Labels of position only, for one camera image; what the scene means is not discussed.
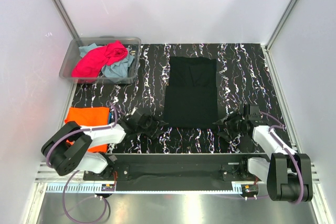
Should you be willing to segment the black polo shirt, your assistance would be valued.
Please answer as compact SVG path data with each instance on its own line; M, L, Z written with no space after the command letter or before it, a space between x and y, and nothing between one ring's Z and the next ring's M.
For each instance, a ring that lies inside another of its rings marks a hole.
M213 128L218 120L216 60L172 57L169 63L163 121L169 127Z

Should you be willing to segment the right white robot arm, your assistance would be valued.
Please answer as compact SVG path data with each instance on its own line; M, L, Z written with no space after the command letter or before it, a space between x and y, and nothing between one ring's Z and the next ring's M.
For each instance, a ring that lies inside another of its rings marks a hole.
M311 159L287 145L276 129L285 125L274 116L263 112L257 105L247 104L243 112L234 111L218 120L225 130L218 136L229 139L247 136L256 142L267 155L244 157L237 169L232 171L243 180L260 180L266 184L267 193L273 201L292 204L309 202L313 199Z

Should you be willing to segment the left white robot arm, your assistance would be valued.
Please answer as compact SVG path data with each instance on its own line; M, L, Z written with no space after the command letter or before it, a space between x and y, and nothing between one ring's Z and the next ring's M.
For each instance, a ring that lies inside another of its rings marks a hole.
M88 171L103 180L113 177L115 160L102 151L89 152L92 147L119 144L124 139L145 135L151 140L163 134L167 123L157 116L138 109L108 125L80 126L70 121L61 127L41 148L46 164L59 176L75 171Z

